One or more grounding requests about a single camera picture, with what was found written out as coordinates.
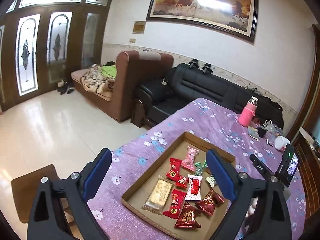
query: tile floor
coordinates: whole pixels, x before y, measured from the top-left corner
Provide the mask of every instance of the tile floor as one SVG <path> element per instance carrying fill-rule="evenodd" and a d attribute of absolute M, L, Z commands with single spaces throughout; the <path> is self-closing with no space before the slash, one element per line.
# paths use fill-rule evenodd
<path fill-rule="evenodd" d="M 104 147 L 111 150 L 146 131 L 127 120 L 121 124 L 77 91 L 52 91 L 17 105 L 0 116 L 0 209 L 18 236 L 19 221 L 11 180 L 53 164 L 60 178 L 82 168 Z"/>

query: pink thermos bottle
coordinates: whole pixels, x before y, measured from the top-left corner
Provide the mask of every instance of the pink thermos bottle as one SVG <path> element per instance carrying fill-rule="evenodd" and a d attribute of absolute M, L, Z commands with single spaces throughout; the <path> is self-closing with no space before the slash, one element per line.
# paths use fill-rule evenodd
<path fill-rule="evenodd" d="M 250 98 L 247 105 L 242 110 L 242 113 L 238 120 L 242 126 L 248 127 L 250 125 L 252 118 L 256 114 L 255 111 L 257 109 L 257 105 L 258 105 L 258 99 L 255 97 Z"/>

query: white cup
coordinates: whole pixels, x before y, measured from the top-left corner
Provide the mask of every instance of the white cup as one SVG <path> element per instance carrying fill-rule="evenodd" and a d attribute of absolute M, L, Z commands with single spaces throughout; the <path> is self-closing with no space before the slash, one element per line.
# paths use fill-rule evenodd
<path fill-rule="evenodd" d="M 280 151 L 284 151 L 287 144 L 290 144 L 290 141 L 283 136 L 278 136 L 275 140 L 275 148 Z"/>

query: metal screw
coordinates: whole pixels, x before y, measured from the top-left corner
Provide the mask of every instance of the metal screw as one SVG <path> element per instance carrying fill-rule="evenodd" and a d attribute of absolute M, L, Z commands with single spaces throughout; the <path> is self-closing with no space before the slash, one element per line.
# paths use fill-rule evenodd
<path fill-rule="evenodd" d="M 271 179 L 272 182 L 277 182 L 278 181 L 277 177 L 275 177 L 275 176 L 271 176 L 270 179 Z"/>
<path fill-rule="evenodd" d="M 42 179 L 41 179 L 41 182 L 42 183 L 46 183 L 48 181 L 48 177 L 43 177 Z"/>
<path fill-rule="evenodd" d="M 240 177 L 241 179 L 246 179 L 246 178 L 248 177 L 248 174 L 246 174 L 245 172 L 240 172 L 240 173 L 239 173 L 239 177 Z"/>
<path fill-rule="evenodd" d="M 71 179 L 77 179 L 79 177 L 79 173 L 78 172 L 74 172 L 71 174 Z"/>

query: table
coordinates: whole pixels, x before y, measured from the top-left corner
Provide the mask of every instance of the table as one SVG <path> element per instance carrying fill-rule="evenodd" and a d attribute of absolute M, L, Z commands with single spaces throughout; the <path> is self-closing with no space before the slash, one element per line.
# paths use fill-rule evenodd
<path fill-rule="evenodd" d="M 183 132 L 189 131 L 236 157 L 236 169 L 252 178 L 263 179 L 249 159 L 255 154 L 273 172 L 281 162 L 281 153 L 268 146 L 265 139 L 256 141 L 248 129 L 238 123 L 239 114 L 209 100 L 198 98 L 153 127 L 146 134 L 112 152 L 113 162 L 94 199 L 88 206 L 99 225 L 113 240 L 173 239 L 144 222 L 121 204 L 121 195 Z M 305 194 L 299 171 L 296 171 L 287 201 L 292 239 L 303 232 Z"/>

